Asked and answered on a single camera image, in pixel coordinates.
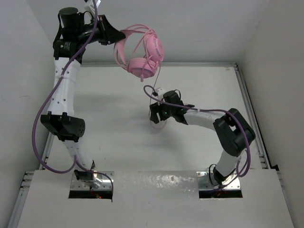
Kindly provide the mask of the pink headphones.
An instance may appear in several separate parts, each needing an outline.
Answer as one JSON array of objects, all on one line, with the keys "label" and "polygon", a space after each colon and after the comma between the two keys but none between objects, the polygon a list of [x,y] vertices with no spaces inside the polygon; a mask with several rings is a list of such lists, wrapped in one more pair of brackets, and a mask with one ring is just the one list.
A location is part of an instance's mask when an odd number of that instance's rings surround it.
[{"label": "pink headphones", "polygon": [[[139,78],[141,82],[153,77],[164,59],[164,47],[155,30],[144,24],[133,24],[121,31],[125,34],[125,39],[114,44],[113,52],[116,63],[128,73]],[[141,34],[142,37],[134,47],[130,58],[126,59],[125,44],[132,34]],[[134,57],[140,45],[143,45],[144,55]]]}]

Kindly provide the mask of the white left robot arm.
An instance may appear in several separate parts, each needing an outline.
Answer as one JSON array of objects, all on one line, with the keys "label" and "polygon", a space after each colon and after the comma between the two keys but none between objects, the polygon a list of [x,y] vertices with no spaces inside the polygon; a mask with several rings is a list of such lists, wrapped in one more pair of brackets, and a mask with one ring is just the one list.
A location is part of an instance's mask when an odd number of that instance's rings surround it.
[{"label": "white left robot arm", "polygon": [[94,161],[80,150],[80,138],[85,133],[84,119],[75,117],[74,94],[76,76],[81,67],[87,44],[98,42],[110,45],[125,38],[105,15],[91,13],[91,22],[77,8],[63,8],[58,13],[59,28],[53,41],[55,81],[44,105],[47,114],[38,113],[35,122],[41,122],[48,131],[66,146],[73,159],[72,170],[78,180],[94,182],[100,175],[94,170]]}]

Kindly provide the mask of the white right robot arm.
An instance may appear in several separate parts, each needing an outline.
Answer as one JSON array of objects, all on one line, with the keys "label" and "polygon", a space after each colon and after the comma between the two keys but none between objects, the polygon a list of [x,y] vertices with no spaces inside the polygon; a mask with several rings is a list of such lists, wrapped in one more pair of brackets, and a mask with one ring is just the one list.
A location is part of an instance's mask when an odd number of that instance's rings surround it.
[{"label": "white right robot arm", "polygon": [[202,110],[184,104],[179,90],[166,91],[161,87],[152,89],[149,97],[155,100],[149,106],[150,121],[154,124],[173,118],[181,124],[200,126],[216,132],[223,152],[213,168],[213,178],[210,179],[212,185],[221,185],[234,172],[239,177],[246,175],[251,163],[249,146],[256,135],[237,109],[224,110],[223,116],[219,116],[218,109]]}]

